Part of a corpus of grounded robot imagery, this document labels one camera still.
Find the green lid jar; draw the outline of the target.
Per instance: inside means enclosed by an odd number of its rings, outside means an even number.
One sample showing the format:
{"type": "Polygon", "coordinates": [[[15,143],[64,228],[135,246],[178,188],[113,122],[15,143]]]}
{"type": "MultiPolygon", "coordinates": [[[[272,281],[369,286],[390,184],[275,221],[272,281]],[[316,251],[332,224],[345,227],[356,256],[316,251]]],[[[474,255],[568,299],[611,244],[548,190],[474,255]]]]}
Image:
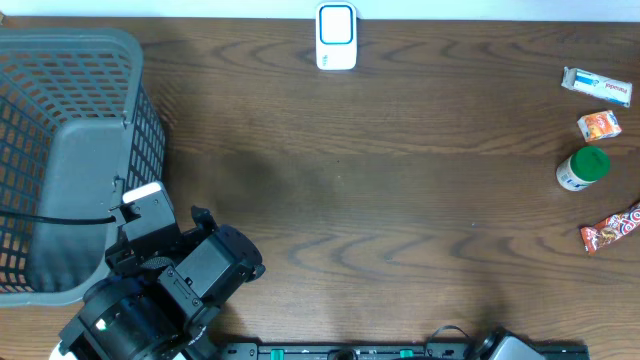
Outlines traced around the green lid jar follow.
{"type": "Polygon", "coordinates": [[[610,167],[610,158],[602,149],[585,146],[557,167],[556,179],[566,190],[582,191],[605,177],[610,167]]]}

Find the white green carton box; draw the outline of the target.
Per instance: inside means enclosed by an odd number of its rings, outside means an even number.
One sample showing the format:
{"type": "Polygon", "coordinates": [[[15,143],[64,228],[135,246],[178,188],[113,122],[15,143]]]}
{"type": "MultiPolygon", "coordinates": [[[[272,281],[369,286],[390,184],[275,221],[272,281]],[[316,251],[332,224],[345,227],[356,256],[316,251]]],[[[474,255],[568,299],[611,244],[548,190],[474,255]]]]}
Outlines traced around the white green carton box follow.
{"type": "Polygon", "coordinates": [[[633,85],[579,68],[565,67],[561,86],[625,108],[631,105],[633,85]]]}

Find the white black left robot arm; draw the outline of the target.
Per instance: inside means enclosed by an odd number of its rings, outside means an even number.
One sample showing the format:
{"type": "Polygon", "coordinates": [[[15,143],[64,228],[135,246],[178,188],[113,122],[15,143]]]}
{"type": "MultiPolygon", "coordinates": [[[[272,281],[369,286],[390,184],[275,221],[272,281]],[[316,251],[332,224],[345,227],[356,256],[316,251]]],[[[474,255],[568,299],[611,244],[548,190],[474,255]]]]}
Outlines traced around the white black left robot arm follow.
{"type": "Polygon", "coordinates": [[[262,255],[237,229],[192,207],[194,228],[171,225],[106,252],[112,273],[83,295],[60,331],[54,359],[173,359],[205,336],[243,284],[265,272],[262,255]]]}

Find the red chocolate bar wrapper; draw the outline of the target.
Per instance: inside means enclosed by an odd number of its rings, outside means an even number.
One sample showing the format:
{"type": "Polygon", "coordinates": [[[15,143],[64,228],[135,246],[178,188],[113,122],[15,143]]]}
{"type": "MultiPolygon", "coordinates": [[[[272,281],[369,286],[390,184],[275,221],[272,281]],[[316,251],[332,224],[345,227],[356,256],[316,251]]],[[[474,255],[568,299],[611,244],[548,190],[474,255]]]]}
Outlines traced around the red chocolate bar wrapper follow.
{"type": "Polygon", "coordinates": [[[628,235],[639,226],[639,203],[629,209],[613,214],[593,226],[580,228],[580,235],[585,250],[594,255],[622,237],[628,235]]]}

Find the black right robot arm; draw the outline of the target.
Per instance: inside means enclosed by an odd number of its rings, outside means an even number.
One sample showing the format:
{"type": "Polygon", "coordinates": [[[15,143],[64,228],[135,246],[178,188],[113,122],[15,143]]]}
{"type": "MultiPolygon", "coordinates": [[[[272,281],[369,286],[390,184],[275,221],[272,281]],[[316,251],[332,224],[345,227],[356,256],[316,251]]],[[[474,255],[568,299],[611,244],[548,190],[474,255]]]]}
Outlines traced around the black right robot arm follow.
{"type": "Polygon", "coordinates": [[[470,354],[473,360],[545,360],[533,347],[508,332],[493,332],[470,354]]]}

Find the small orange snack packet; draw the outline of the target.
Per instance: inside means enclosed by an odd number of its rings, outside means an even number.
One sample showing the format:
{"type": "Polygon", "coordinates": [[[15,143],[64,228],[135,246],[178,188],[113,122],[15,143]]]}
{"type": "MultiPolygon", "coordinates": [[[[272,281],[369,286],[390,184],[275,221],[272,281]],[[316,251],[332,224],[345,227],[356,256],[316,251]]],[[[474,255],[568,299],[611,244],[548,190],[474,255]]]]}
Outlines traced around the small orange snack packet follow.
{"type": "Polygon", "coordinates": [[[582,116],[578,128],[586,142],[613,138],[622,132],[615,114],[611,110],[582,116]]]}

